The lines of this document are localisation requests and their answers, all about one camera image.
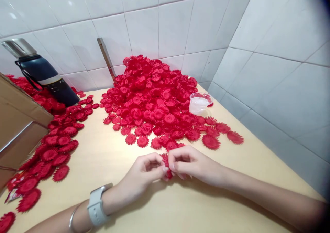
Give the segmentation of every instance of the person's right hand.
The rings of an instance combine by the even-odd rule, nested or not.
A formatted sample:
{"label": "person's right hand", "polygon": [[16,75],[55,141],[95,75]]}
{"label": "person's right hand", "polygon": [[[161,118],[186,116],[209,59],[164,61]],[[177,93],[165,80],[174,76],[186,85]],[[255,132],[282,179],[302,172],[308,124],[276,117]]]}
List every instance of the person's right hand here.
{"label": "person's right hand", "polygon": [[226,182],[227,168],[190,145],[171,150],[168,163],[172,172],[181,177],[191,175],[216,187],[222,187]]}

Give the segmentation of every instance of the bottle strap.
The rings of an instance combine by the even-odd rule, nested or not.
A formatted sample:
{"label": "bottle strap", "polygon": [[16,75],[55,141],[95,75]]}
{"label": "bottle strap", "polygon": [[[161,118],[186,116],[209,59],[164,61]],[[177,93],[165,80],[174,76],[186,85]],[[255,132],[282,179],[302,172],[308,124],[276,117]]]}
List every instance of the bottle strap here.
{"label": "bottle strap", "polygon": [[[32,85],[32,87],[38,91],[42,91],[44,89],[44,87],[33,77],[31,76],[29,73],[27,73],[23,67],[21,66],[21,62],[20,61],[15,61],[15,64],[21,69],[21,72],[22,74],[25,76],[25,78],[29,81],[29,83]],[[39,89],[34,83],[33,81],[36,83],[36,84],[39,84],[42,89]]]}

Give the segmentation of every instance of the person's left hand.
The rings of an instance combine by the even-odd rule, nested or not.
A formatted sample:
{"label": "person's left hand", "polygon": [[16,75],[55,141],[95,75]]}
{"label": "person's left hand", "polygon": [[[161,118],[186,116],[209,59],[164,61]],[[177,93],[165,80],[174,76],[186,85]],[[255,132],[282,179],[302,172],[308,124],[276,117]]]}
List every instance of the person's left hand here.
{"label": "person's left hand", "polygon": [[139,156],[125,177],[113,188],[109,189],[109,196],[105,194],[102,198],[112,200],[111,212],[137,200],[148,185],[153,181],[164,178],[168,168],[165,167],[163,158],[158,153]]}

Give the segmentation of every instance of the hand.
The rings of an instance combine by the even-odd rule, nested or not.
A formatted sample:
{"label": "hand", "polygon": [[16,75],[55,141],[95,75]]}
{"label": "hand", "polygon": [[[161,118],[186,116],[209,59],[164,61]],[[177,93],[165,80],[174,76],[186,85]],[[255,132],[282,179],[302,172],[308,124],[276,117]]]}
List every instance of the hand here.
{"label": "hand", "polygon": [[202,154],[194,147],[185,145],[168,153],[169,168],[181,178],[184,174],[216,187],[224,186],[227,168]]}
{"label": "hand", "polygon": [[109,215],[137,200],[153,181],[166,179],[163,158],[157,153],[139,156],[125,177],[102,196],[104,212]]}

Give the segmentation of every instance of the clear plastic cup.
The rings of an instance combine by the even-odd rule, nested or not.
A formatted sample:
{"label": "clear plastic cup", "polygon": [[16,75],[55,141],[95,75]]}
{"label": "clear plastic cup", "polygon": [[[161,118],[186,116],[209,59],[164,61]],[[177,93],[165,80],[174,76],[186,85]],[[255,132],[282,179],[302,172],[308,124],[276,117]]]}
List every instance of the clear plastic cup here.
{"label": "clear plastic cup", "polygon": [[190,95],[189,112],[195,115],[201,115],[206,107],[213,103],[213,98],[209,93],[192,93]]}

